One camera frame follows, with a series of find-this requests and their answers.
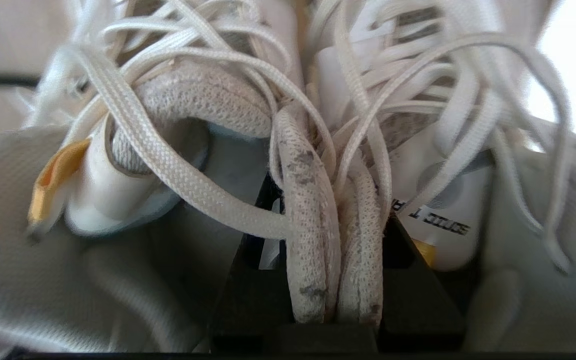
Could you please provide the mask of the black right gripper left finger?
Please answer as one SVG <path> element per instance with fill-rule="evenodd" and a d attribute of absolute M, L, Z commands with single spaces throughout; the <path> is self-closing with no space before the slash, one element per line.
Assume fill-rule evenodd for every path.
<path fill-rule="evenodd" d="M 278 264 L 261 269 L 265 245 Z M 208 326 L 212 351 L 271 351 L 276 332 L 294 322 L 286 277 L 286 242 L 243 234 Z"/>

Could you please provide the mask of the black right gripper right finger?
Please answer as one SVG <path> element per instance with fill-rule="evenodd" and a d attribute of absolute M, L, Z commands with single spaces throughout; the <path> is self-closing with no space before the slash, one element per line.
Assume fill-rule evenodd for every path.
<path fill-rule="evenodd" d="M 466 321 L 396 215 L 382 238 L 381 352 L 455 352 Z"/>

